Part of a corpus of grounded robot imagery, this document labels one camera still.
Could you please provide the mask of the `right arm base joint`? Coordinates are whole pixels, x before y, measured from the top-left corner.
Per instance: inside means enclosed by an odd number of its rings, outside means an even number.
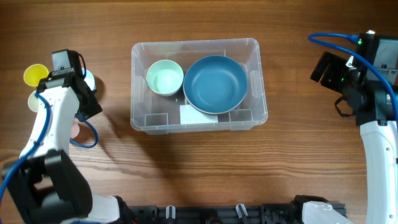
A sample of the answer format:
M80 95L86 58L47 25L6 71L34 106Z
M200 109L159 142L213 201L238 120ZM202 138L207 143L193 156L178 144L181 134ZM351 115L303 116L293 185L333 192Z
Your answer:
M296 195L292 201L292 215L304 224L353 224L347 219L345 206L343 214L335 210L332 204L323 197Z

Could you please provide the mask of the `dark blue plate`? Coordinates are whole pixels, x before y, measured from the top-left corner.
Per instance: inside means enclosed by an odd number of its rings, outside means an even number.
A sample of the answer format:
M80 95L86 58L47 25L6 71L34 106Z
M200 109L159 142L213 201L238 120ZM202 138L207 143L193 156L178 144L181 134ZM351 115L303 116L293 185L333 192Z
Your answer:
M197 60L187 70L183 81L186 100L207 104L236 105L248 89L248 78L240 64L223 55Z

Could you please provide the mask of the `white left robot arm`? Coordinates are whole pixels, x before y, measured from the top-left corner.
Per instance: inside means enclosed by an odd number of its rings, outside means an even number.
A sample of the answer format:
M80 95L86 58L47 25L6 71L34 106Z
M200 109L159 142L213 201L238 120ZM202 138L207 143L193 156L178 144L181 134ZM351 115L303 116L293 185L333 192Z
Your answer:
M117 197L93 194L68 155L75 118L102 111L80 68L61 68L39 82L39 109L19 159L5 164L8 191L25 223L117 223Z

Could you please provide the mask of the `pale cream cup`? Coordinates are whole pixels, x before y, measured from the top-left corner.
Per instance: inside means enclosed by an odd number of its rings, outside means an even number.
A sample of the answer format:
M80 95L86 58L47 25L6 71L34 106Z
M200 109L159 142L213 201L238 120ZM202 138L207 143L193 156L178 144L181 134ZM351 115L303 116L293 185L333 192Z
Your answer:
M35 96L35 91L33 91L29 98L28 98L28 107L31 111L33 112L38 112L39 110L39 100L38 98Z

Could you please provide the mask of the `pink cup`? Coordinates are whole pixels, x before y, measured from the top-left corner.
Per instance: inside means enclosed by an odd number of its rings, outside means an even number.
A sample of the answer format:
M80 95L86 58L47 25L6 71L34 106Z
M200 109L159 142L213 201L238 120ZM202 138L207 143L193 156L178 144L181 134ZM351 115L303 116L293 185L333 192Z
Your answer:
M72 124L72 129L71 129L71 135L70 135L71 139L76 138L80 132L80 126L78 123L79 123L79 120L77 118L75 118L73 121L73 124Z

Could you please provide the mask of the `yellow cup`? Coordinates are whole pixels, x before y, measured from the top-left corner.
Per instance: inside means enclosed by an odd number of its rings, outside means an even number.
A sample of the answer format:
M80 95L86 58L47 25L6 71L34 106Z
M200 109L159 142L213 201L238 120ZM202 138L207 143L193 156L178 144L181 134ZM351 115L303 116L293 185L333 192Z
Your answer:
M33 64L29 66L23 75L24 82L29 86L38 86L41 79L46 78L49 71L45 65Z

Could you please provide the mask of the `light blue bowl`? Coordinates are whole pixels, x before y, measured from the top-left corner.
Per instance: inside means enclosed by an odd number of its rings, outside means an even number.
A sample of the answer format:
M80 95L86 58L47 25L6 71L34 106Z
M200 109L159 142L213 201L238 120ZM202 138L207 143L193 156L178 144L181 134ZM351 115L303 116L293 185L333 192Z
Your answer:
M82 72L86 74L86 77L84 78L84 81L86 84L89 86L89 88L93 91L96 90L96 84L95 84L95 77L94 75L87 69L82 68Z

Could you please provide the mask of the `light green bowl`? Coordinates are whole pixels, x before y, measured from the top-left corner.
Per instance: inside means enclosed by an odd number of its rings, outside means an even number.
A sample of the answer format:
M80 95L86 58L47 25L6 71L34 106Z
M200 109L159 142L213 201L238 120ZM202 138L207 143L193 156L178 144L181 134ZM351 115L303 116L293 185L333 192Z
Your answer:
M171 96L179 91L184 79L181 66L172 60L153 63L146 73L146 82L156 94Z

